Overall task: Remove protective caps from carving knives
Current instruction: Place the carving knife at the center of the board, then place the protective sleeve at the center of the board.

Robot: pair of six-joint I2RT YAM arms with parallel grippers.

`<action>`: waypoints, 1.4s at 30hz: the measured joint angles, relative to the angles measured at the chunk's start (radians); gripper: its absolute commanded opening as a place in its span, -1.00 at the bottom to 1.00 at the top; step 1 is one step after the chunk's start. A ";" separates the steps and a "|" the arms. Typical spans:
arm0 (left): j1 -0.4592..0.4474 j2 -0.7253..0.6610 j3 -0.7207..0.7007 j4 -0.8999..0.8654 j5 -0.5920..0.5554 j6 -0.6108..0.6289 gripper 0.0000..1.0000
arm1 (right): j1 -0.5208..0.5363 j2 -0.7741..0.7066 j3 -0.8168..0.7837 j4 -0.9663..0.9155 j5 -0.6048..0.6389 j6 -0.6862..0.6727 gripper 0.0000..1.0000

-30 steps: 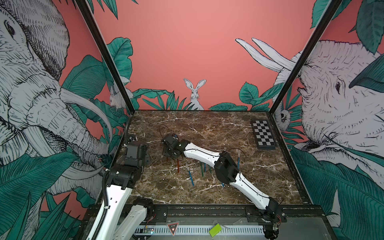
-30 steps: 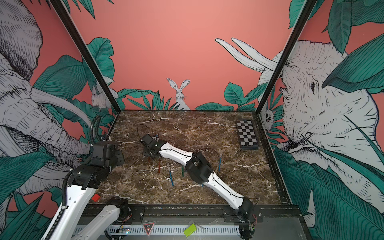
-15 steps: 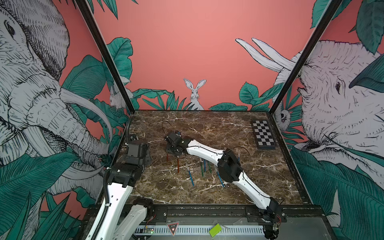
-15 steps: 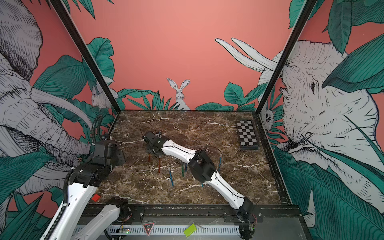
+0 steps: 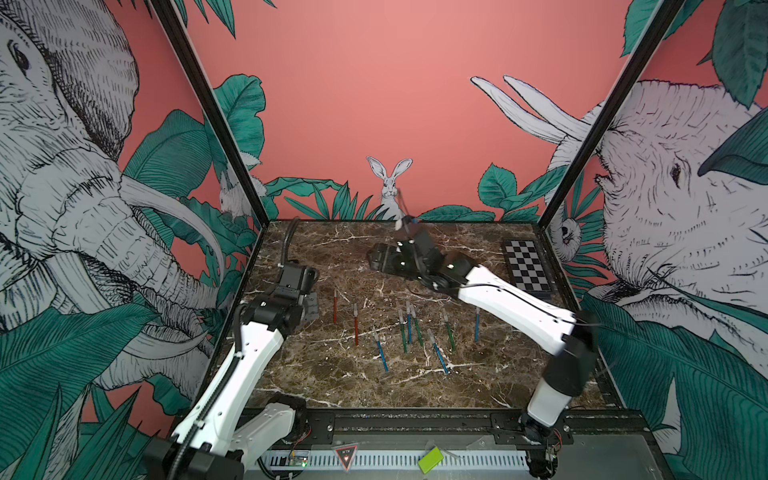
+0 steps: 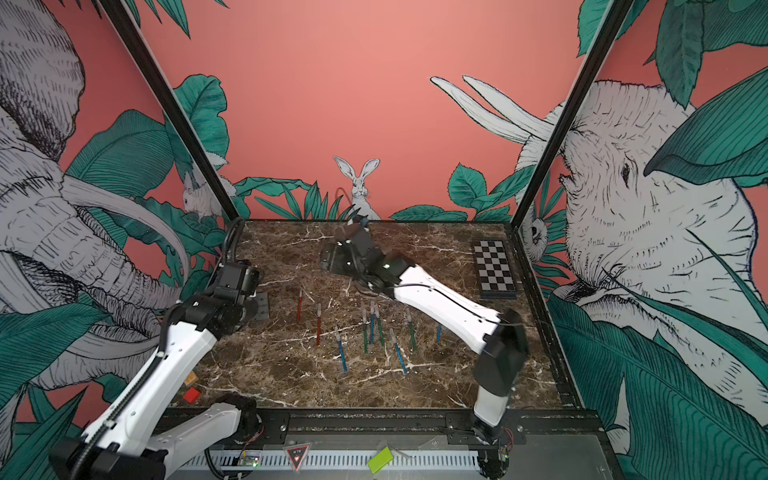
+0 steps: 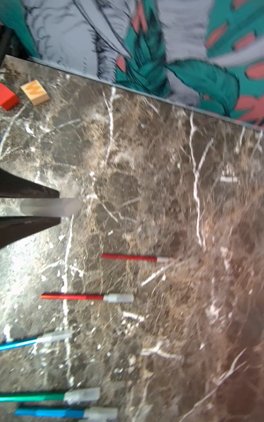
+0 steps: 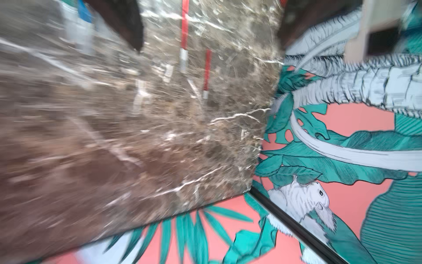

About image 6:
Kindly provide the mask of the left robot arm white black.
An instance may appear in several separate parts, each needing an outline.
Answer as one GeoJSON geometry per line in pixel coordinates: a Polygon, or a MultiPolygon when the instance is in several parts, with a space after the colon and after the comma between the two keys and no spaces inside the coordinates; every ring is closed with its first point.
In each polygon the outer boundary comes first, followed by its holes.
{"type": "Polygon", "coordinates": [[[236,258],[244,226],[244,219],[233,220],[209,284],[166,311],[157,349],[112,405],[79,438],[64,438],[51,449],[57,478],[166,479],[223,439],[249,442],[262,432],[255,401],[238,394],[164,433],[154,432],[199,361],[246,318],[260,273],[236,258]]]}

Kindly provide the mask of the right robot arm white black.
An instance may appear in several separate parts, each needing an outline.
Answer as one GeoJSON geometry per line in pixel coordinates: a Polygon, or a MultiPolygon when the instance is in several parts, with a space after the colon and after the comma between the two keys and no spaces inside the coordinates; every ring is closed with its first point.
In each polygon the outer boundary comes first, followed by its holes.
{"type": "Polygon", "coordinates": [[[501,313],[470,300],[400,252],[383,252],[359,222],[336,230],[334,240],[323,247],[320,268],[425,313],[477,355],[472,431],[483,443],[494,443],[530,353],[522,317],[512,309],[501,313]]]}

